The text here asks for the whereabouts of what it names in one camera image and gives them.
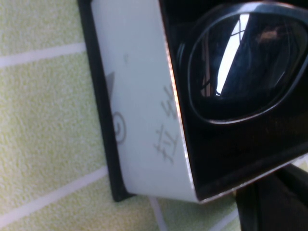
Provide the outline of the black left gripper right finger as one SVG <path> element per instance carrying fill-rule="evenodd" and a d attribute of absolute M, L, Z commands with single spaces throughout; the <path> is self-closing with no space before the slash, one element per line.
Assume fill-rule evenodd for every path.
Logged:
<path fill-rule="evenodd" d="M 299 198 L 308 197 L 308 173 L 293 164 L 276 172 L 278 178 Z"/>

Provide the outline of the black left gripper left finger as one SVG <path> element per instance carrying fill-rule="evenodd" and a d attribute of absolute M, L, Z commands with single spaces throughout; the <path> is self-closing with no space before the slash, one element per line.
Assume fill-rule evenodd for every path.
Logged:
<path fill-rule="evenodd" d="M 268 177 L 236 192 L 243 231 L 306 231 L 308 186 Z"/>

